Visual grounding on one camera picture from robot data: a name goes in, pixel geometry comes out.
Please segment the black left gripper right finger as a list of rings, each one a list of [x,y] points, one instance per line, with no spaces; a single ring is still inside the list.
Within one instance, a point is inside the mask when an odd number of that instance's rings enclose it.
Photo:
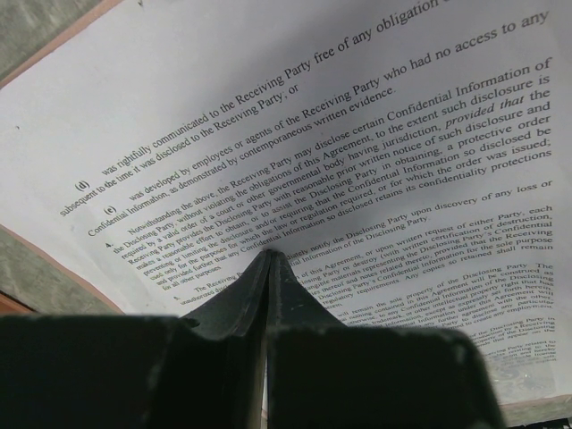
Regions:
[[[269,271],[272,428],[502,428],[484,360],[462,332],[347,326],[297,280]]]

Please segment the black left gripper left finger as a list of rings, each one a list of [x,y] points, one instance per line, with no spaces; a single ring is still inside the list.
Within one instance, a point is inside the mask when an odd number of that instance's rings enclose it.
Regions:
[[[4,316],[2,427],[259,427],[270,263],[183,317]]]

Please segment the pink brown file folder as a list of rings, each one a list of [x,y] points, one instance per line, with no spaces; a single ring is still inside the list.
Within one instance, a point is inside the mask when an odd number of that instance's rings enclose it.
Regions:
[[[116,1],[3,1],[1,86],[15,80]],[[110,315],[120,311],[90,283],[13,231],[1,228],[1,291],[40,314]]]

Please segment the white printed paper sheet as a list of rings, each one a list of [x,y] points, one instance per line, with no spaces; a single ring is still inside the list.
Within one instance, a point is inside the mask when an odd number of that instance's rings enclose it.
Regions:
[[[351,325],[571,391],[568,1],[124,1],[1,91],[1,223],[124,313],[263,249]]]

